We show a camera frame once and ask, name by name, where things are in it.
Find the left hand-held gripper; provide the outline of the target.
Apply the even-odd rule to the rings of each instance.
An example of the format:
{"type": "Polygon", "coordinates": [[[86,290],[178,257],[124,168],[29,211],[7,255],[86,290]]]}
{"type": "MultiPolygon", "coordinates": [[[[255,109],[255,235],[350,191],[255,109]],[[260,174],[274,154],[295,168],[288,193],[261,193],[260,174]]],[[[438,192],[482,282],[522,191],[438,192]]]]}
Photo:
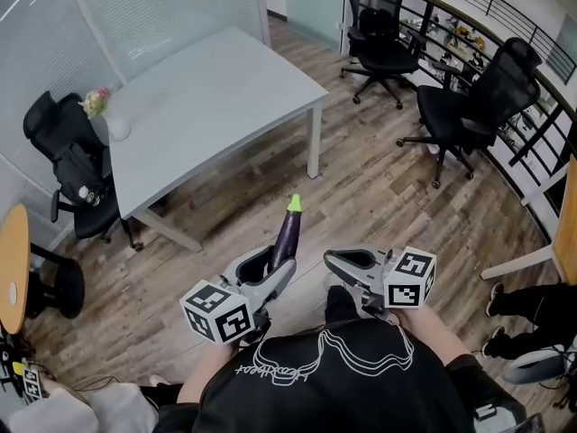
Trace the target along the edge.
{"type": "Polygon", "coordinates": [[[268,273],[273,246],[253,249],[234,259],[223,274],[200,281],[181,299],[190,329],[216,345],[251,345],[270,329],[266,309],[288,286],[297,269],[289,258],[268,273]]]}

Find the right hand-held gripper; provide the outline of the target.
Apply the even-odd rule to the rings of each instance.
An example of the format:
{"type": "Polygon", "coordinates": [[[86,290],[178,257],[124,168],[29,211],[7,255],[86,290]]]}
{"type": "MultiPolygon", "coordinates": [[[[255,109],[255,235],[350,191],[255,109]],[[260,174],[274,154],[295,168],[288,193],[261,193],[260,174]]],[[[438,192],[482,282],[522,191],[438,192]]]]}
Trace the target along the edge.
{"type": "Polygon", "coordinates": [[[387,252],[327,250],[324,259],[325,263],[345,262],[329,264],[328,269],[347,284],[364,289],[362,309],[375,318],[386,319],[392,309],[420,308],[435,285],[436,255],[410,246],[387,252]]]}

